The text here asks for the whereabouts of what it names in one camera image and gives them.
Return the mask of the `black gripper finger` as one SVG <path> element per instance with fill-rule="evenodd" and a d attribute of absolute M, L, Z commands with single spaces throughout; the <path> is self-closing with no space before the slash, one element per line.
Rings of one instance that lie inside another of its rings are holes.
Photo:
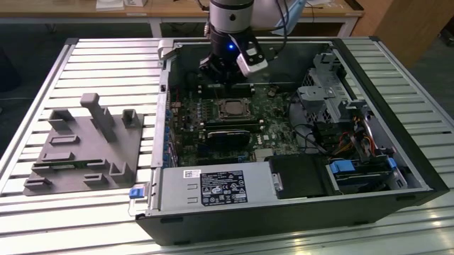
<path fill-rule="evenodd" d="M 224 58 L 210 54 L 200 63 L 200 70 L 210 81 L 228 85 L 230 69 Z"/>
<path fill-rule="evenodd" d="M 226 84 L 233 86 L 244 81 L 244 73 L 238 67 L 228 71 L 226 73 Z"/>

